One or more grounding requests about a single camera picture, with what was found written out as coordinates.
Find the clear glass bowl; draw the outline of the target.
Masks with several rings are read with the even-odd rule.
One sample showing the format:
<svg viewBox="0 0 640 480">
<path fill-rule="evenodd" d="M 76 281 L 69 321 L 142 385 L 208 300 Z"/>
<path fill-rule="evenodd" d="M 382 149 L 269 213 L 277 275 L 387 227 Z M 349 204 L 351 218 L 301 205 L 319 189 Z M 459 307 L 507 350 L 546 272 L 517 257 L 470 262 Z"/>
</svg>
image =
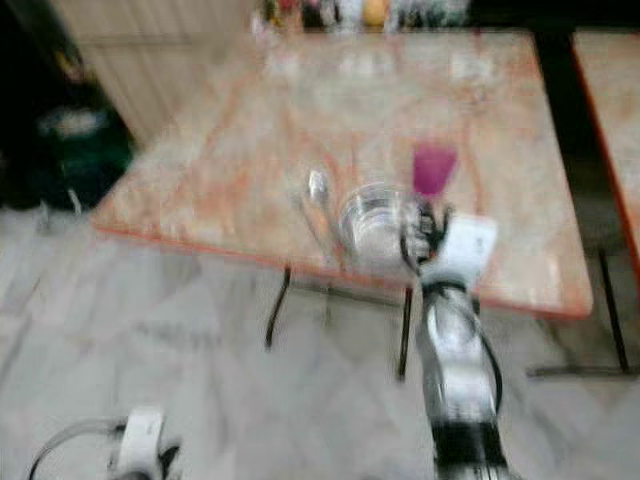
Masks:
<svg viewBox="0 0 640 480">
<path fill-rule="evenodd" d="M 348 259 L 370 273 L 401 273 L 404 228 L 419 210 L 411 189 L 392 183 L 369 183 L 349 192 L 338 216 L 338 234 Z"/>
</svg>

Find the purple plastic cup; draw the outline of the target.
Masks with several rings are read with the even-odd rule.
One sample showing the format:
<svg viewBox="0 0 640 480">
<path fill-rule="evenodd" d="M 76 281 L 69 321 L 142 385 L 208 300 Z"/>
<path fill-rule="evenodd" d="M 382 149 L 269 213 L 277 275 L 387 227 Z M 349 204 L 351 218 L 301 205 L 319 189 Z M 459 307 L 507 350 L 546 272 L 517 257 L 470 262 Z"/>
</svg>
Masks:
<svg viewBox="0 0 640 480">
<path fill-rule="evenodd" d="M 443 143 L 417 143 L 413 147 L 413 191 L 422 197 L 442 195 L 457 164 L 456 147 Z"/>
</svg>

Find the marble top side table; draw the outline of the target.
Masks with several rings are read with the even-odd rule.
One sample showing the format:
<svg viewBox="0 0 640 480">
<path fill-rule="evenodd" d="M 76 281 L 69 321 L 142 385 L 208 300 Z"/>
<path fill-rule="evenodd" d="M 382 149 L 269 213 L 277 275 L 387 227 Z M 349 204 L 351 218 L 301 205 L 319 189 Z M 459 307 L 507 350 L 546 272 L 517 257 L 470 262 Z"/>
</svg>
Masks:
<svg viewBox="0 0 640 480">
<path fill-rule="evenodd" d="M 640 378 L 640 29 L 535 32 L 559 150 L 613 364 L 536 367 L 532 378 Z"/>
</svg>

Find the metal spoon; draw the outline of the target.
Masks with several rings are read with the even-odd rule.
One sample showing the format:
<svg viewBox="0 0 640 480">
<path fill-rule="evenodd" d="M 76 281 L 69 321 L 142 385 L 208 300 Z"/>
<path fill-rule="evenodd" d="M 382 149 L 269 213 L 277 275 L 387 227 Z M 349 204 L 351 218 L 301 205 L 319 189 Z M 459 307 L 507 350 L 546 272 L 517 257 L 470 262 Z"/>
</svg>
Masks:
<svg viewBox="0 0 640 480">
<path fill-rule="evenodd" d="M 301 201 L 303 218 L 315 241 L 329 262 L 337 251 L 337 239 L 332 229 L 332 212 L 329 209 L 329 179 L 320 170 L 311 170 L 306 182 L 305 197 Z"/>
</svg>

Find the dark green bag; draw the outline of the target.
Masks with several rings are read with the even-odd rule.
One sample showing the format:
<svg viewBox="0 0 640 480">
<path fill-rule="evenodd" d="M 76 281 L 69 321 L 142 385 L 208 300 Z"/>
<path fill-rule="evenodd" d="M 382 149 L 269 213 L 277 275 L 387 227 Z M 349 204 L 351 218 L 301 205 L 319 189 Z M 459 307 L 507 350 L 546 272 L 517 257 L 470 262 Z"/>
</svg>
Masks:
<svg viewBox="0 0 640 480">
<path fill-rule="evenodd" d="M 32 182 L 55 209 L 93 209 L 131 165 L 134 142 L 114 109 L 51 110 L 37 132 L 47 157 Z"/>
</svg>

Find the orange fruit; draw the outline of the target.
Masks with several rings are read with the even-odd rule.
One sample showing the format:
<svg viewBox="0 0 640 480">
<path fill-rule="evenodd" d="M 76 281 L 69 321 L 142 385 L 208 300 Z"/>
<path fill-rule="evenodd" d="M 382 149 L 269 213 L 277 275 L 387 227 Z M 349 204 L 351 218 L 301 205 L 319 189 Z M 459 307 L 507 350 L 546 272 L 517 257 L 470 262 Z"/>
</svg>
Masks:
<svg viewBox="0 0 640 480">
<path fill-rule="evenodd" d="M 390 0 L 361 0 L 361 19 L 369 27 L 381 28 L 390 14 Z"/>
</svg>

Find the light wooden cabinet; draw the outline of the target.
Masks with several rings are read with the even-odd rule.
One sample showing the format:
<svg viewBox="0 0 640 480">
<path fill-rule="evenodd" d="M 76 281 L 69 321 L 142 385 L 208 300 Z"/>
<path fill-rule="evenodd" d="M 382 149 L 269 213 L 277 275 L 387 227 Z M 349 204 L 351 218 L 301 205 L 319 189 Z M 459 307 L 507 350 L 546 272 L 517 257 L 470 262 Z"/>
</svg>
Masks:
<svg viewBox="0 0 640 480">
<path fill-rule="evenodd" d="M 260 0 L 50 0 L 118 110 L 146 145 L 220 61 L 250 35 Z"/>
</svg>

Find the marble top dining table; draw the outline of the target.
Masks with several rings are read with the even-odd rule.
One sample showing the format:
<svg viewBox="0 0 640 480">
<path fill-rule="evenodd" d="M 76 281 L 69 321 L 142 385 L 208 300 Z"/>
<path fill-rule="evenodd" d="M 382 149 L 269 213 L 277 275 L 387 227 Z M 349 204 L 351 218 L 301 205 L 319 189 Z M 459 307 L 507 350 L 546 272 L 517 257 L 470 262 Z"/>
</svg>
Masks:
<svg viewBox="0 0 640 480">
<path fill-rule="evenodd" d="M 497 250 L 477 297 L 547 317 L 593 310 L 588 265 L 532 36 L 291 35 L 216 64 L 187 108 L 93 211 L 116 236 L 265 262 L 289 283 L 370 289 L 402 307 L 404 275 L 357 268 L 326 210 L 408 186 L 420 143 L 456 148 L 444 201 L 489 216 Z"/>
</svg>

